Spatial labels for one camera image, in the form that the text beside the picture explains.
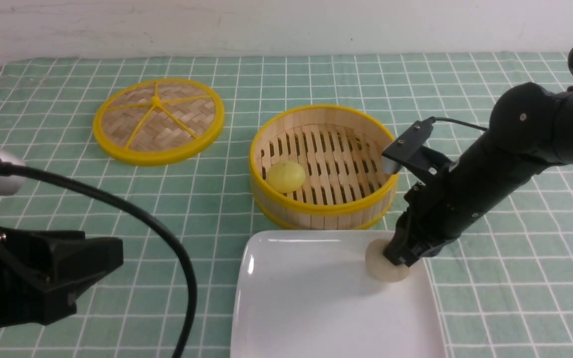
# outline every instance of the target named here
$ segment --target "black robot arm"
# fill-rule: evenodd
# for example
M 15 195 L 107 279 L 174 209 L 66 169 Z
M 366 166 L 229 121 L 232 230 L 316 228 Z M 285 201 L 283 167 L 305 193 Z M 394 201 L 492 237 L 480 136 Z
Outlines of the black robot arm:
M 573 50 L 569 55 L 573 74 Z M 382 153 L 419 178 L 384 250 L 410 267 L 439 254 L 510 193 L 551 166 L 573 165 L 573 86 L 551 93 L 526 83 L 496 102 L 489 128 L 454 162 L 424 146 L 439 119 L 415 122 Z M 432 175 L 430 169 L 436 170 Z

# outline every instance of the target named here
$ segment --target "bamboo steamer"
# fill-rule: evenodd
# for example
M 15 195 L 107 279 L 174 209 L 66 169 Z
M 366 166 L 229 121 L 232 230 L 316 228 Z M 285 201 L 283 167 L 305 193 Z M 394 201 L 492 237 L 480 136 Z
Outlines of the bamboo steamer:
M 269 120 L 249 154 L 255 203 L 285 229 L 367 229 L 391 206 L 398 175 L 382 171 L 392 134 L 371 116 L 335 105 L 294 108 Z M 280 160 L 299 163 L 299 190 L 279 193 L 266 182 Z

